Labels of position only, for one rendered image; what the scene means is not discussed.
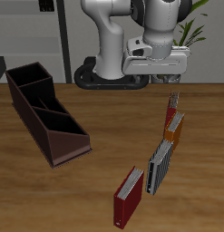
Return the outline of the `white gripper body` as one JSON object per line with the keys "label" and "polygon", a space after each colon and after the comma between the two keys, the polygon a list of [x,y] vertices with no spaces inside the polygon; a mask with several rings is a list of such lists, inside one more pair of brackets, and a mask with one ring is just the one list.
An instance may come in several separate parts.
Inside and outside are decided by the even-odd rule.
{"label": "white gripper body", "polygon": [[125,75],[182,74],[186,72],[189,56],[190,49],[186,46],[173,46],[168,57],[156,61],[129,56],[128,53],[125,53],[122,72]]}

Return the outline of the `red book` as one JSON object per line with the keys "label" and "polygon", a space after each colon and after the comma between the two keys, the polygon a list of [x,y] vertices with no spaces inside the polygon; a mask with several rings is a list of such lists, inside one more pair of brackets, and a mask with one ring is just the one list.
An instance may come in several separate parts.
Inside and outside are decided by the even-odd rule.
{"label": "red book", "polygon": [[179,92],[172,92],[170,94],[168,108],[167,108],[167,112],[166,112],[165,125],[169,124],[170,119],[172,118],[172,116],[174,115],[174,113],[177,110],[179,95],[180,95]]}
{"label": "red book", "polygon": [[144,171],[133,167],[113,195],[113,224],[124,229],[141,201]]}

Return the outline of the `orange book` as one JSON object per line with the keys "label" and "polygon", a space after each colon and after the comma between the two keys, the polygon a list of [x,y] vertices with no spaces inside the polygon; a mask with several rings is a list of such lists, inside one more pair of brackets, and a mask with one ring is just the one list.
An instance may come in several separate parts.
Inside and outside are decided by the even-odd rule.
{"label": "orange book", "polygon": [[184,122],[184,116],[184,113],[179,113],[178,111],[175,111],[166,122],[163,137],[165,140],[173,143],[172,150],[176,149],[180,141],[180,133],[182,123]]}

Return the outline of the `black white striped book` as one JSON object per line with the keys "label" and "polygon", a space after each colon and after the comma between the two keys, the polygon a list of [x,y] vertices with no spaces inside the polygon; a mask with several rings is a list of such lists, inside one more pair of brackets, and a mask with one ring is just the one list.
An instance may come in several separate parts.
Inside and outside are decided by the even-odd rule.
{"label": "black white striped book", "polygon": [[145,190],[154,195],[168,172],[173,143],[163,139],[149,160]]}

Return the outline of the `dark brown desk caddy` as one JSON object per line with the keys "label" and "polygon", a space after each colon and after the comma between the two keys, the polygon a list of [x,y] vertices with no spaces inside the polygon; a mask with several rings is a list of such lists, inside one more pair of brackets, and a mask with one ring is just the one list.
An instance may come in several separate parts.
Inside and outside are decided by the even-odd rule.
{"label": "dark brown desk caddy", "polygon": [[5,72],[13,106],[51,168],[92,151],[90,136],[58,101],[52,75],[40,63]]}

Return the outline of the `green pot plant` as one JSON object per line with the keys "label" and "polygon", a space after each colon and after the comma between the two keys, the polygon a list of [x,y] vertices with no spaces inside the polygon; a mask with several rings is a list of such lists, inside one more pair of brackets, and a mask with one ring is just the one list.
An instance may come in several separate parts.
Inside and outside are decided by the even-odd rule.
{"label": "green pot plant", "polygon": [[[198,0],[196,3],[194,3],[191,7],[190,14],[198,9],[199,7],[205,5],[209,0]],[[198,27],[192,34],[190,34],[190,29],[194,23],[194,19],[189,21],[188,23],[185,23],[185,25],[182,25],[178,23],[178,26],[181,28],[181,39],[179,42],[176,40],[173,40],[173,44],[175,46],[186,46],[190,47],[196,42],[204,41],[205,37],[200,37],[200,34],[202,33],[203,25]]]}

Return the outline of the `small black box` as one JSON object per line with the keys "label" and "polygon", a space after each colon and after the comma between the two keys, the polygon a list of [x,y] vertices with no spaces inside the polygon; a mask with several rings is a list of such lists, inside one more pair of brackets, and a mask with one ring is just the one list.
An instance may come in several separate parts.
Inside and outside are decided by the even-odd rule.
{"label": "small black box", "polygon": [[54,11],[54,0],[38,0],[38,4],[41,12]]}

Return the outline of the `flat black base plate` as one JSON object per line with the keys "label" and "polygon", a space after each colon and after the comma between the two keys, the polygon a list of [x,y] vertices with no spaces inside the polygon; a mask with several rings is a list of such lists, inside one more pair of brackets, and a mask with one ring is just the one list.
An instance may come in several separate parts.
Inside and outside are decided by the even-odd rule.
{"label": "flat black base plate", "polygon": [[132,76],[136,74],[125,75],[116,80],[103,79],[93,72],[95,64],[94,56],[86,57],[83,65],[75,71],[74,82],[78,87],[85,90],[139,90],[149,83],[150,76],[147,74],[139,74],[141,82],[135,82]]}

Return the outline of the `dark grey post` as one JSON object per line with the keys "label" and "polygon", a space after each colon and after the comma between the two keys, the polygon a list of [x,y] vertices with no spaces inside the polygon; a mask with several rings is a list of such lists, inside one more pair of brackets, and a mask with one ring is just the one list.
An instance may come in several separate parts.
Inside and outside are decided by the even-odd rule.
{"label": "dark grey post", "polygon": [[63,52],[63,67],[65,74],[65,81],[67,83],[71,83],[72,71],[71,71],[70,52],[69,52],[66,17],[65,17],[65,9],[64,9],[64,0],[56,0],[56,6],[57,6],[61,45]]}

